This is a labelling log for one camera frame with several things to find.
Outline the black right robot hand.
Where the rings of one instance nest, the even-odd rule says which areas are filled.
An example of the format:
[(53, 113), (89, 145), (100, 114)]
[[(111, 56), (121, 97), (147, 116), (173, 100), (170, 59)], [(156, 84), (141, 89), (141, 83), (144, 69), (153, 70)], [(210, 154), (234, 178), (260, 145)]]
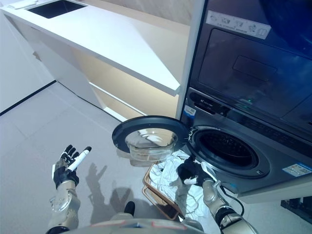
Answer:
[(192, 158), (184, 160), (177, 168), (177, 174), (184, 185), (202, 187), (204, 181), (213, 179), (204, 162), (197, 162)]

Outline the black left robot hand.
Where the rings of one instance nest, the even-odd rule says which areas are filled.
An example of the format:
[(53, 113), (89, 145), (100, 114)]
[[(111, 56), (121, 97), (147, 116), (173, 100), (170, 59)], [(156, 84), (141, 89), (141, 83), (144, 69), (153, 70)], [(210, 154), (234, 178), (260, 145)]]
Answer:
[(77, 176), (76, 170), (91, 150), (91, 146), (87, 146), (80, 153), (72, 145), (68, 145), (65, 148), (59, 160), (52, 165), (52, 180), (56, 188), (66, 181), (74, 182), (75, 186), (79, 184), (79, 177)]

